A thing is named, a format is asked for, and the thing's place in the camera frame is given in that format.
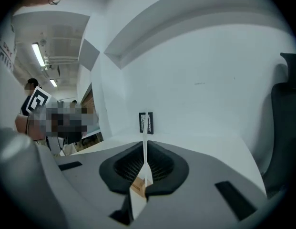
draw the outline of brown cardboard piece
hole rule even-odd
[[[143,198],[145,198],[146,196],[145,196],[145,190],[146,190],[146,187],[145,187],[145,185],[144,185],[144,182],[145,182],[145,180],[142,180],[142,179],[140,179],[139,177],[137,177],[135,180],[134,180],[134,182],[133,182],[133,184],[132,184],[132,186],[131,186],[131,189],[135,192],[135,193],[137,193],[139,196],[141,196],[141,197],[143,197]]]

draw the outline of black slot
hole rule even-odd
[[[256,208],[229,181],[216,183],[215,187],[239,220],[256,211]]]
[[[58,165],[60,170],[68,170],[68,169],[72,169],[78,166],[81,166],[82,164],[79,161],[76,162],[71,162],[71,163],[67,163],[67,164],[63,164],[63,165]]]

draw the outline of ceiling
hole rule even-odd
[[[40,11],[13,17],[17,54],[14,75],[21,84],[36,78],[43,87],[54,79],[59,87],[75,86],[81,39],[89,17],[85,15]],[[41,67],[32,50],[38,42],[46,67]]]

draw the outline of fluorescent ceiling light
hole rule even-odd
[[[51,79],[51,84],[53,84],[54,87],[57,87],[57,84],[55,83],[54,79]]]
[[[32,49],[33,49],[34,54],[35,54],[35,56],[37,57],[37,59],[38,59],[38,61],[40,63],[40,66],[41,67],[44,67],[45,66],[45,63],[44,63],[44,60],[42,58],[42,54],[40,52],[39,45],[37,43],[34,43],[32,45]]]

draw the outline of black vent grille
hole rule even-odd
[[[174,168],[173,160],[154,147],[148,147],[147,161],[152,172],[153,182],[165,179]]]
[[[154,147],[148,147],[147,160],[153,177],[153,182],[165,179],[174,168],[173,160]],[[143,167],[143,146],[137,147],[114,164],[115,172],[130,184],[137,178]]]
[[[114,164],[115,172],[122,178],[130,182],[130,185],[137,178],[138,173],[143,167],[143,146],[140,146],[117,160]]]
[[[187,162],[174,152],[148,141],[148,160],[153,184],[146,188],[149,196],[171,194],[186,180],[189,173]],[[143,143],[104,160],[99,174],[108,188],[120,194],[129,194],[131,184],[143,167]]]

